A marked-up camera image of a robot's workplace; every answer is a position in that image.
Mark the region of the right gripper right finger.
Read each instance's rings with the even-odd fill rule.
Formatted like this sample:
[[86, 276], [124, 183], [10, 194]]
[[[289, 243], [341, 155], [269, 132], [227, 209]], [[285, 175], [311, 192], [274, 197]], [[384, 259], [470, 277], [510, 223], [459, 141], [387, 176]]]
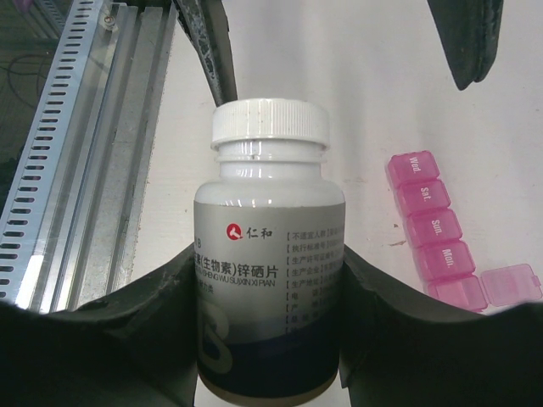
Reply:
[[344, 255], [340, 377], [354, 406], [539, 406], [542, 306], [459, 309]]

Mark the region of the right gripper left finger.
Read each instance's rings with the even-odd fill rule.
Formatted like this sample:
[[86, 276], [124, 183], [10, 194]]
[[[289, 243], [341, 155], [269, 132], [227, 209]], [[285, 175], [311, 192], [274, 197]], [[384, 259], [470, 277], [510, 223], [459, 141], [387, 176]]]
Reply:
[[194, 251], [73, 311], [1, 306], [4, 406], [191, 406]]

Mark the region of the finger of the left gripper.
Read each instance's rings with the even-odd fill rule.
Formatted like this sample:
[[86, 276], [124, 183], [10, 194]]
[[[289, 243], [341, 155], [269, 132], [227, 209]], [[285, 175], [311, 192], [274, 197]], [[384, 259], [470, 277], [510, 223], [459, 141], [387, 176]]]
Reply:
[[502, 0], [428, 0], [458, 90], [481, 82], [495, 62]]
[[175, 0], [178, 21], [192, 43], [216, 106], [238, 99], [229, 24], [221, 0]]

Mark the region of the pink weekly pill organizer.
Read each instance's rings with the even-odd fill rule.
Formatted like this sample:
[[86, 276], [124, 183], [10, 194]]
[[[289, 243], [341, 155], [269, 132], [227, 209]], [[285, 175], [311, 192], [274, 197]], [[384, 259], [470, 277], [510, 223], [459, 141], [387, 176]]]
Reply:
[[437, 162], [428, 150], [394, 155], [387, 176], [424, 292], [472, 312], [542, 300], [530, 265], [476, 271]]

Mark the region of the white pill bottle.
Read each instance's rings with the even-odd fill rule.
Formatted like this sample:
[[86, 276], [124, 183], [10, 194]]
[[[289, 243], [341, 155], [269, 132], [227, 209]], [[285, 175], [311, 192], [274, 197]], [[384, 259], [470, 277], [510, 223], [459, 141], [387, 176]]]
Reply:
[[320, 389], [339, 364], [346, 210], [322, 177], [327, 113], [281, 98], [225, 103], [211, 146], [219, 176], [193, 204], [200, 375], [246, 399]]

